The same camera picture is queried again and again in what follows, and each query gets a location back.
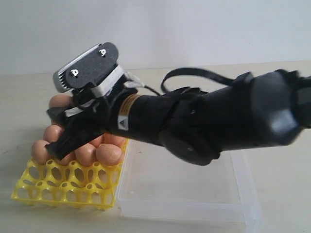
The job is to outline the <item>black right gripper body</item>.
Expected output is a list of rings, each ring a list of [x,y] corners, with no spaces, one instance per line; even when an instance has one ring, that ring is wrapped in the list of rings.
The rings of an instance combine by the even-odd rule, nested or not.
[[[170,95],[138,95],[134,89],[114,92],[112,97],[91,100],[88,107],[52,107],[47,110],[51,120],[64,131],[109,133],[157,146],[159,135],[175,108]]]

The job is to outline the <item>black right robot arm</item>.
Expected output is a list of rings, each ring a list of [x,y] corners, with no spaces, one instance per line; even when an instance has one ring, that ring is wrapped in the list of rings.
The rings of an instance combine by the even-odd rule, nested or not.
[[[213,92],[181,87],[161,95],[139,95],[117,82],[111,94],[79,106],[52,107],[49,117],[65,129],[46,146],[57,159],[104,133],[164,147],[200,166],[221,152],[286,146],[311,126],[311,79],[279,69],[257,77],[228,79],[208,70],[179,68],[167,74],[196,75],[225,87]]]

